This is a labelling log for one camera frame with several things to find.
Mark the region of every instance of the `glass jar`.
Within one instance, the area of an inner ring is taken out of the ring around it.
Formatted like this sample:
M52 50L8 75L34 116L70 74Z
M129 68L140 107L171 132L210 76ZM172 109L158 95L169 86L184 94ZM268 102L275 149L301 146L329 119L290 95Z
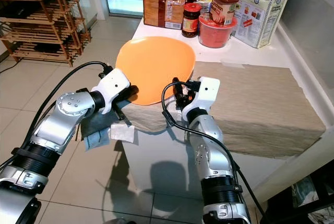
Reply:
M197 35L198 17L201 5L197 3L187 3L184 5L182 35L193 38Z

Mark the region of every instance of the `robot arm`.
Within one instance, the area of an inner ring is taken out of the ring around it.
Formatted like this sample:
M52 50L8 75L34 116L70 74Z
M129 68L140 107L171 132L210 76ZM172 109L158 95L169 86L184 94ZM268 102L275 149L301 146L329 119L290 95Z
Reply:
M185 102L184 95L176 96L176 104L182 110L182 118L189 128L207 134L223 143L223 133L214 118L208 115L218 93L220 81L201 77L199 81L189 80L196 95L192 101ZM246 223L247 207L242 202L240 185L236 183L232 160L215 142L198 134L188 135L195 153L195 165L201 181L204 200L204 223Z
M43 192L48 176L83 118L111 110L113 100L130 82L119 69L107 74L91 92L61 95L54 111L35 128L25 148L15 148L15 159L0 172L0 219L3 223L33 223L40 209L36 194Z

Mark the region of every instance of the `cloth mat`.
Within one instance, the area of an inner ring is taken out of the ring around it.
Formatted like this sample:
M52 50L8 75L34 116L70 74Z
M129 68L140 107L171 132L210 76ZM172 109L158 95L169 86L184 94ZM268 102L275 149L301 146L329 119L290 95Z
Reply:
M325 131L288 68L196 62L192 79L200 76L221 81L210 114L232 152L286 158L304 152ZM139 130L160 132L167 127L160 103L118 105Z

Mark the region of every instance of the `orange plate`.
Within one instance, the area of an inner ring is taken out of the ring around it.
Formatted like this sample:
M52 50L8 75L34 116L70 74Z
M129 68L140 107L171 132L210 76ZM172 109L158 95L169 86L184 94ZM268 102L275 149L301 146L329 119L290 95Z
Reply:
M137 105L160 102L163 88L174 77L187 81L194 66L193 49L182 41L166 37L130 40L122 46L116 61L116 67L139 88L138 94L129 99ZM173 89L170 88L165 97L172 94Z

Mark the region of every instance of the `red plastic container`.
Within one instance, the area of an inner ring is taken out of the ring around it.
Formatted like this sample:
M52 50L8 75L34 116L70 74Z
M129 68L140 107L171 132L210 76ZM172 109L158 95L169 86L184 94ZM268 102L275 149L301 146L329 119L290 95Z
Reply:
M203 14L199 16L198 41L209 48L222 48L229 40L236 24L237 19L234 17L231 24L224 26L215 23L208 14Z

